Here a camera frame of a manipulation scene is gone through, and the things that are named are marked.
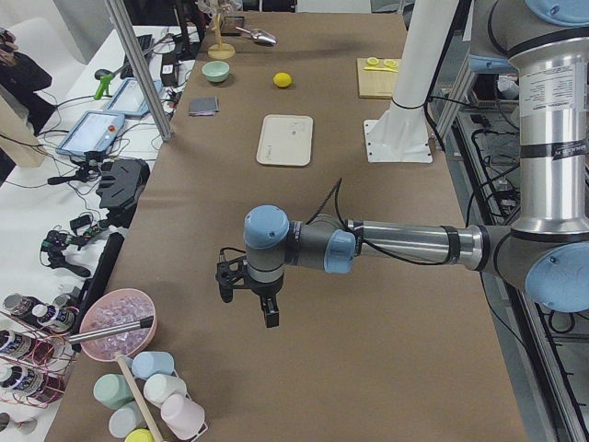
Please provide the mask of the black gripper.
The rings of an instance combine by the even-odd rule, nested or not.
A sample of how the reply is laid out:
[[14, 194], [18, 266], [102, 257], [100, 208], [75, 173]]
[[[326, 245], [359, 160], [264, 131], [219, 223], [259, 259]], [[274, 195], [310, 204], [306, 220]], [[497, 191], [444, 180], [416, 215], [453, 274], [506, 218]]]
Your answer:
[[248, 288], [260, 298], [260, 307], [265, 326], [267, 328], [278, 327], [280, 312], [276, 297], [283, 288], [283, 276], [281, 275], [271, 282], [260, 282], [246, 273], [245, 281]]

